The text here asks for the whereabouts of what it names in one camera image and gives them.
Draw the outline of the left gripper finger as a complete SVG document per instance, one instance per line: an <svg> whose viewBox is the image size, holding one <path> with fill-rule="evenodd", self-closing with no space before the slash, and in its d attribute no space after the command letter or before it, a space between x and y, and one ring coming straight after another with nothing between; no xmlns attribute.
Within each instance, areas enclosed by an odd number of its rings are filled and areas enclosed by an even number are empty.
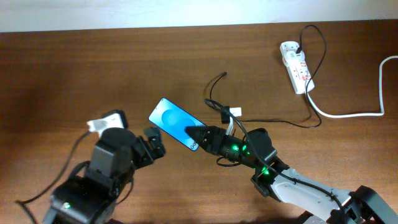
<svg viewBox="0 0 398 224"><path fill-rule="evenodd" d="M149 127L144 130L144 134L148 138L148 143L151 146L159 145L159 129L155 127Z"/></svg>
<svg viewBox="0 0 398 224"><path fill-rule="evenodd" d="M155 158L159 159L165 156L165 147L162 142L162 136L159 128L151 128L152 137L151 137L151 146L152 151L155 154Z"/></svg>

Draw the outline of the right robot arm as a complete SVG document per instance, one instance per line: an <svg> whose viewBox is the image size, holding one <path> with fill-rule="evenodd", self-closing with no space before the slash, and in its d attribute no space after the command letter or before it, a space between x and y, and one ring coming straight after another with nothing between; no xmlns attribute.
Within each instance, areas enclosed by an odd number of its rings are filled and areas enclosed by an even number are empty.
<svg viewBox="0 0 398 224"><path fill-rule="evenodd" d="M185 132L206 152L254 169L255 188L278 202L304 209L312 220L325 223L397 223L397 214L373 189L342 190L310 180L277 157L264 128L243 139L216 126L190 126Z"/></svg>

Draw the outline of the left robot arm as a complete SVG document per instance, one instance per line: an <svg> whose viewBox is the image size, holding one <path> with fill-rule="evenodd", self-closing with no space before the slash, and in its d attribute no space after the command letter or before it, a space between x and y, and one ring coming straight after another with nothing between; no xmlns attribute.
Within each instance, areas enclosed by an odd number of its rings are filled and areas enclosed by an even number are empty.
<svg viewBox="0 0 398 224"><path fill-rule="evenodd" d="M135 136L123 128L106 129L90 161L78 164L50 197L44 223L105 223L136 170L165 155L159 128Z"/></svg>

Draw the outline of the blue Galaxy smartphone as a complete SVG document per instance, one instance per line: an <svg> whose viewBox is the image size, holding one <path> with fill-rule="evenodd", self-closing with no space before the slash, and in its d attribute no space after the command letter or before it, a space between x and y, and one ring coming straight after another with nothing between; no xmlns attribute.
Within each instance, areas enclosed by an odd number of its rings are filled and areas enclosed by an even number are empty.
<svg viewBox="0 0 398 224"><path fill-rule="evenodd" d="M198 149L198 143L185 132L185 128L188 126L204 126L205 124L170 100L162 98L149 115L149 121L191 151Z"/></svg>

